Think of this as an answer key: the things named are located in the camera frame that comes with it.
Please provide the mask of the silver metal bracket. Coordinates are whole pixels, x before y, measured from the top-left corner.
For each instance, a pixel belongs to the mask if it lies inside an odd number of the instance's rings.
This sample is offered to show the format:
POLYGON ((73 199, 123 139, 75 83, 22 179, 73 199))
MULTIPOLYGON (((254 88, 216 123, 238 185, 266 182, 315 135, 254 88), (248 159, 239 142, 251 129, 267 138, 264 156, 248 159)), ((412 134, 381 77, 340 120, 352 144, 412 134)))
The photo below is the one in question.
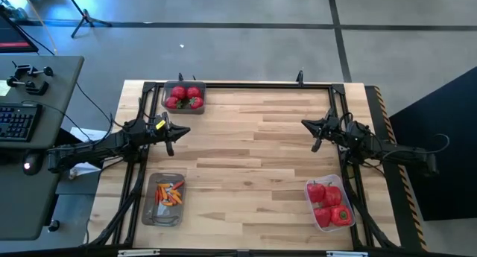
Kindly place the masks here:
POLYGON ((148 257, 159 256, 160 249, 132 249, 132 250, 119 250, 117 257, 148 257))
POLYGON ((355 251, 326 251, 326 257, 369 257, 369 254, 355 251))

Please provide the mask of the smoky grey plastic bin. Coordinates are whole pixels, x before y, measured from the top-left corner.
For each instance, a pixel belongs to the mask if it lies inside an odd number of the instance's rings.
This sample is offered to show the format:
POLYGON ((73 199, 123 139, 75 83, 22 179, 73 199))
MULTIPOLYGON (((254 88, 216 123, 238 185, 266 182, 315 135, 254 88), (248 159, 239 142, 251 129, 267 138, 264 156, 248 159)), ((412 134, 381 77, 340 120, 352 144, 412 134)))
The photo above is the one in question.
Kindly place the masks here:
POLYGON ((198 81, 168 81, 164 84, 163 89, 162 89, 162 97, 161 97, 161 104, 162 106, 168 110, 170 113, 176 113, 176 114, 196 114, 200 115, 203 114, 205 111, 205 100, 206 100, 206 84, 203 82, 198 82, 198 81), (164 102, 168 97, 171 97, 171 90, 175 86, 183 86, 186 88, 186 90, 190 86, 196 86, 200 88, 202 92, 202 99, 204 101, 204 105, 199 108, 198 110, 192 110, 189 105, 189 100, 191 98, 187 98, 187 96, 181 100, 181 106, 179 109, 168 109, 164 107, 164 102))
POLYGON ((159 204, 155 205, 155 192, 160 190, 159 183, 170 183, 170 188, 165 188, 167 194, 172 195, 169 191, 172 186, 179 181, 185 181, 182 174, 172 173, 155 173, 149 177, 148 186, 146 188, 145 203, 142 213, 142 223, 148 226, 177 226, 180 224, 183 217, 183 207, 185 203, 186 184, 184 183, 176 191, 182 194, 179 197, 182 200, 182 204, 176 203, 174 206, 164 206, 161 204, 162 197, 160 191, 161 200, 159 204))

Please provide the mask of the black laptop with red stripe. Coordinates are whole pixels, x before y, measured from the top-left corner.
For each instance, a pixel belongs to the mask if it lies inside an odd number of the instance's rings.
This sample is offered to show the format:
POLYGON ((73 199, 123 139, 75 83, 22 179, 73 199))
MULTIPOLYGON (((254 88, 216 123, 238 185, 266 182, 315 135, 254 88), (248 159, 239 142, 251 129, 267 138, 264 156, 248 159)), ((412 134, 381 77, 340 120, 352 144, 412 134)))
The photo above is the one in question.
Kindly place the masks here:
POLYGON ((38 50, 18 26, 0 13, 0 53, 32 53, 38 50))

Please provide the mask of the black keyboard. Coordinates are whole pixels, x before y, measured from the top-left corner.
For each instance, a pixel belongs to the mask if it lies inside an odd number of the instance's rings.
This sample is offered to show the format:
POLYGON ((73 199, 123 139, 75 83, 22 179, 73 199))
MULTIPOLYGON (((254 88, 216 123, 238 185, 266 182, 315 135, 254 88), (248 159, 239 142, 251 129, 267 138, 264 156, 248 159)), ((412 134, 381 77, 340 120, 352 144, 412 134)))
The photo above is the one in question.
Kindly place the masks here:
POLYGON ((41 113, 41 104, 0 103, 0 142, 29 142, 41 113))

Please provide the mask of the white paper sheets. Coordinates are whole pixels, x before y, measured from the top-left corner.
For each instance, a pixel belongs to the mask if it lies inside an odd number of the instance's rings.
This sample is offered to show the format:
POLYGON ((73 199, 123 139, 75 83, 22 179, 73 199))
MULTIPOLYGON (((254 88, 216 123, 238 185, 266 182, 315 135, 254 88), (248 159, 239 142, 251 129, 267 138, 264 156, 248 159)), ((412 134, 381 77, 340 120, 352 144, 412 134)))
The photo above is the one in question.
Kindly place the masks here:
MULTIPOLYGON (((80 139, 82 142, 87 142, 88 139, 91 139, 93 141, 99 140, 107 134, 107 132, 104 130, 92 130, 78 127, 73 127, 70 130, 70 133, 74 137, 80 139)), ((72 169, 69 170, 69 179, 74 180, 75 178, 85 174, 99 172, 103 164, 104 160, 99 160, 98 162, 82 162, 76 164, 72 169)))

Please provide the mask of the black platform with hazard stripes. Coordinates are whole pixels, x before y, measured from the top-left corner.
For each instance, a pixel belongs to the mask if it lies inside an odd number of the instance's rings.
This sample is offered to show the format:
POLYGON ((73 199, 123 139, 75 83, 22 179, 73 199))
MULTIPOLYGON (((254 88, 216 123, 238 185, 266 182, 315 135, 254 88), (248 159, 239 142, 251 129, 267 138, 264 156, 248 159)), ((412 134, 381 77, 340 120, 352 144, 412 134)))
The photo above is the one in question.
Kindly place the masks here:
MULTIPOLYGON (((365 86, 364 89, 374 133, 379 139, 395 143, 396 138, 379 87, 365 86)), ((417 202, 413 197, 405 167, 388 162, 385 162, 382 167, 385 172, 400 245, 407 250, 428 251, 422 222, 418 217, 417 202)))

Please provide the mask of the grey desk panel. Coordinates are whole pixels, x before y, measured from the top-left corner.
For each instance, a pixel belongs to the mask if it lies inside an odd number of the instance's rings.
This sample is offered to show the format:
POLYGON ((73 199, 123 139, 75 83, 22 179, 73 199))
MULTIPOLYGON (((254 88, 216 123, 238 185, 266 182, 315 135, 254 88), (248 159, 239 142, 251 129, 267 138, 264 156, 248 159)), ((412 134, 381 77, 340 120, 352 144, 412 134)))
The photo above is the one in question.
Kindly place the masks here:
POLYGON ((82 56, 35 56, 0 55, 0 81, 14 74, 14 66, 28 64, 39 71, 49 66, 54 75, 40 73, 32 78, 37 86, 43 81, 48 89, 42 96, 29 95, 19 86, 8 91, 0 90, 0 103, 42 104, 42 112, 29 142, 0 142, 0 148, 46 149, 51 147, 60 131, 75 84, 78 80, 84 57, 82 56))

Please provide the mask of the dark blue floor mat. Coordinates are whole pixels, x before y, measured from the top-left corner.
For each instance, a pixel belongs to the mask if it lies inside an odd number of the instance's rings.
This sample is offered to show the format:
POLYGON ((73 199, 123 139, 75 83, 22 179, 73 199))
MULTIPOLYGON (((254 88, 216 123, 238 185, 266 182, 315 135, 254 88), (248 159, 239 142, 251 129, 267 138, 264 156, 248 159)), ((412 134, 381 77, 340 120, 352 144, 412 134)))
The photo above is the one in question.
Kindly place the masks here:
POLYGON ((401 145, 443 148, 438 174, 407 173, 424 220, 477 218, 477 66, 391 116, 401 145))

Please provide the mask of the black aluminium table frame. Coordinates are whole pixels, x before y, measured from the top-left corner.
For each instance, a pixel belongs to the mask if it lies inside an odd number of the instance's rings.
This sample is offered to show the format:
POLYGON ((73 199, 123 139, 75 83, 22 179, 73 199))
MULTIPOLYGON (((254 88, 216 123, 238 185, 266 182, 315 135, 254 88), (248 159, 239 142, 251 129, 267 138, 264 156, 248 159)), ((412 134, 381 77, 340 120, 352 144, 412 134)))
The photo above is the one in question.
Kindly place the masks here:
POLYGON ((329 95, 316 86, 291 89, 224 83, 209 89, 201 115, 173 115, 190 131, 168 156, 148 154, 147 175, 182 174, 183 219, 176 227, 138 223, 137 248, 349 250, 350 230, 321 232, 306 203, 310 179, 337 174, 338 151, 324 142, 312 152, 304 118, 322 118, 329 95))

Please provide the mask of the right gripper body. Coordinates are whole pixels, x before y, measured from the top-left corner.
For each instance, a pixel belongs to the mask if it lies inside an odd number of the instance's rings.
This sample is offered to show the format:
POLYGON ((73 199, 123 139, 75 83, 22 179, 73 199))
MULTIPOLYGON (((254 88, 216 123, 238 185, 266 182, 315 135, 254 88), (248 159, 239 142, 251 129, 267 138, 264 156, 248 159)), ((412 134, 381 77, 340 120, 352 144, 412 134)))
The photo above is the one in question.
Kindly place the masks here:
POLYGON ((342 129, 343 119, 325 117, 324 138, 329 141, 346 141, 347 133, 342 129))

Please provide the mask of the black desk clamp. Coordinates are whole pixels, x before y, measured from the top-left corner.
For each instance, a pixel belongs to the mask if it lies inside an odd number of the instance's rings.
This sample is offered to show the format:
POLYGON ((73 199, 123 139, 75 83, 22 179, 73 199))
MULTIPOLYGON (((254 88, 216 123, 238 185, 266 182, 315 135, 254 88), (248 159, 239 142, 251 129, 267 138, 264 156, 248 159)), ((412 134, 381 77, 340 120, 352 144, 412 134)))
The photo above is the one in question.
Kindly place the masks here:
POLYGON ((29 64, 16 65, 13 63, 13 65, 15 68, 13 76, 17 79, 21 78, 23 75, 27 75, 29 77, 36 77, 38 74, 44 74, 49 77, 54 76, 53 70, 49 66, 46 66, 42 71, 39 71, 37 68, 29 64))
POLYGON ((27 82, 22 82, 15 77, 10 77, 9 79, 7 79, 7 85, 9 87, 24 86, 25 91, 29 95, 38 95, 38 96, 44 95, 49 88, 49 83, 45 81, 43 81, 40 86, 36 86, 36 84, 31 80, 27 82))

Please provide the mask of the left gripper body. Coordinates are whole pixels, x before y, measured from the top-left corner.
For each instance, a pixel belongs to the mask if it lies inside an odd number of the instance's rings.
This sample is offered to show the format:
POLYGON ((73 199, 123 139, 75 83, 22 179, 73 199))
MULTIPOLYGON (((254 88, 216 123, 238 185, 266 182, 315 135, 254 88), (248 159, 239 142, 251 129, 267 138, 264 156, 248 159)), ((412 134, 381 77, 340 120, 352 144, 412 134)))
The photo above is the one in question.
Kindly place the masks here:
POLYGON ((165 142, 166 135, 168 134, 168 131, 165 129, 165 125, 157 130, 155 128, 156 124, 159 123, 159 121, 155 121, 153 123, 145 123, 145 141, 146 142, 165 142))

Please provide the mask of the black computer mouse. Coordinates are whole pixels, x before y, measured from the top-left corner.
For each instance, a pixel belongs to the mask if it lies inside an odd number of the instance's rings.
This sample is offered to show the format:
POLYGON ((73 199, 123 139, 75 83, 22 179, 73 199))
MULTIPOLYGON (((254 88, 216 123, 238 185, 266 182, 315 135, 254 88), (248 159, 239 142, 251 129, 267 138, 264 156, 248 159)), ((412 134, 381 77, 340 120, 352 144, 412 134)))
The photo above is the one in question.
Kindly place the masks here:
POLYGON ((43 163, 43 155, 41 153, 27 153, 23 157, 22 170, 24 174, 33 176, 37 174, 43 163))

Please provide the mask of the black tripod stand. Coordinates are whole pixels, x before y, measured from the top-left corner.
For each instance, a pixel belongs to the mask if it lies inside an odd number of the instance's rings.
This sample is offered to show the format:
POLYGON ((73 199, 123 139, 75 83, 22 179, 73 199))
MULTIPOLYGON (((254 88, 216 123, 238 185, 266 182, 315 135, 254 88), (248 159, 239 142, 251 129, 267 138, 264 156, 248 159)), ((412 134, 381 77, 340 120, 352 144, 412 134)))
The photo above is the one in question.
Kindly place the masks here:
POLYGON ((108 28, 112 27, 112 24, 110 22, 106 22, 100 19, 95 19, 89 15, 89 12, 87 9, 81 9, 77 2, 75 0, 70 0, 71 3, 75 6, 76 10, 79 12, 81 15, 81 20, 79 21, 78 25, 76 28, 73 30, 71 34, 71 38, 74 39, 77 32, 80 30, 81 27, 84 25, 89 25, 91 28, 94 28, 96 24, 101 24, 104 25, 108 28))

